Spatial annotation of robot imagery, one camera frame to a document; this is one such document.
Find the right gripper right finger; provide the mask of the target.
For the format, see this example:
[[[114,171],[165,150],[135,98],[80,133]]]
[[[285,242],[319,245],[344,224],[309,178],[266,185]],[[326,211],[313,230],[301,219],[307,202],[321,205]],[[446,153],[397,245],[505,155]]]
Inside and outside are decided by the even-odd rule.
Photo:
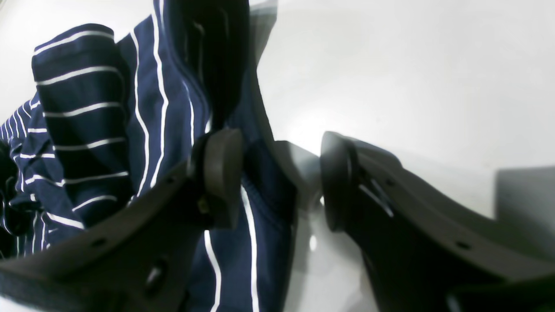
[[[361,250],[382,312],[552,312],[554,234],[509,189],[492,219],[408,171],[392,153],[323,135],[326,221]]]

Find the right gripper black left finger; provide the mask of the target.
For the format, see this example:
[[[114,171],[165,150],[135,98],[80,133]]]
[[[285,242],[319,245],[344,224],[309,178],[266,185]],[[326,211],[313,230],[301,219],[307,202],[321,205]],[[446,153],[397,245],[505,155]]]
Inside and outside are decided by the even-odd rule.
[[[1,262],[1,297],[40,312],[178,312],[196,246],[236,227],[242,133],[210,132],[129,207],[29,257]]]

